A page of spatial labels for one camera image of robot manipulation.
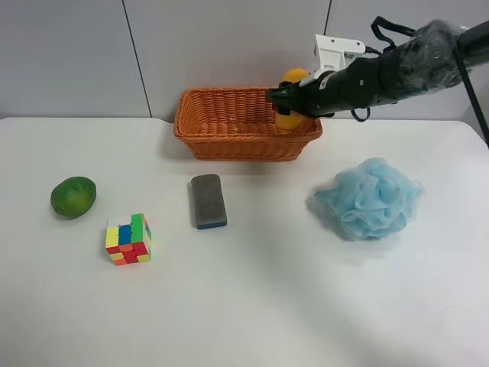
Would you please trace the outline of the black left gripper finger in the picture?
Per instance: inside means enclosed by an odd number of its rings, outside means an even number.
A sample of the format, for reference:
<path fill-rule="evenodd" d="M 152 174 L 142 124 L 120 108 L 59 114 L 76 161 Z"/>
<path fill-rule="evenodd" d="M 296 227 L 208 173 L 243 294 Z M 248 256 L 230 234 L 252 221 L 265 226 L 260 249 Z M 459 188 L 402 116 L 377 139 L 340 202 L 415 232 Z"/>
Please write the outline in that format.
<path fill-rule="evenodd" d="M 278 86 L 266 91 L 266 101 L 270 103 L 295 103 L 294 86 Z"/>

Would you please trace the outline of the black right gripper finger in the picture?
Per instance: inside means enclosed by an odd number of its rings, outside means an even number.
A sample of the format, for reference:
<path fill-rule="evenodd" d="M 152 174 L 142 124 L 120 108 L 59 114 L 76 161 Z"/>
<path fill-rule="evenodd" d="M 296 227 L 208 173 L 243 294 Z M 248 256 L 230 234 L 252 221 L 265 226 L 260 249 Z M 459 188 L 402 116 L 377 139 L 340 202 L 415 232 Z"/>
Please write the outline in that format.
<path fill-rule="evenodd" d="M 275 110 L 280 115 L 293 115 L 296 113 L 296 104 L 295 103 L 275 103 Z"/>

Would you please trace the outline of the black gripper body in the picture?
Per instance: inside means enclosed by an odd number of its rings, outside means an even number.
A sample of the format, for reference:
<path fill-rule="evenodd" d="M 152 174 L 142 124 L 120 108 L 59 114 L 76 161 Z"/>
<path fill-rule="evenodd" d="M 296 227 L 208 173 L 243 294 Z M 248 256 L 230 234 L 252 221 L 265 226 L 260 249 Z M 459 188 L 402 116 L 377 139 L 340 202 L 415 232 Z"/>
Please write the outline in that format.
<path fill-rule="evenodd" d="M 325 72 L 317 80 L 291 89 L 290 108 L 306 117 L 320 118 L 337 112 L 391 104 L 381 88 L 380 62 L 360 58 L 334 73 Z"/>

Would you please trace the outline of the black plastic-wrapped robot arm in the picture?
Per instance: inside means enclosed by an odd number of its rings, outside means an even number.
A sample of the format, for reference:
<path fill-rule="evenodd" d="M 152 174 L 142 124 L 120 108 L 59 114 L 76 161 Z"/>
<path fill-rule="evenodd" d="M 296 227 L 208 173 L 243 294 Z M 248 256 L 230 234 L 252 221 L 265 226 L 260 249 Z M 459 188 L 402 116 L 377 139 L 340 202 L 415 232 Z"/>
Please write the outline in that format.
<path fill-rule="evenodd" d="M 434 20 L 414 30 L 376 17 L 371 30 L 389 45 L 340 71 L 321 71 L 312 81 L 281 83 L 266 100 L 285 114 L 308 118 L 369 110 L 463 84 L 478 121 L 484 121 L 469 70 L 488 62 L 488 23 L 465 30 Z"/>

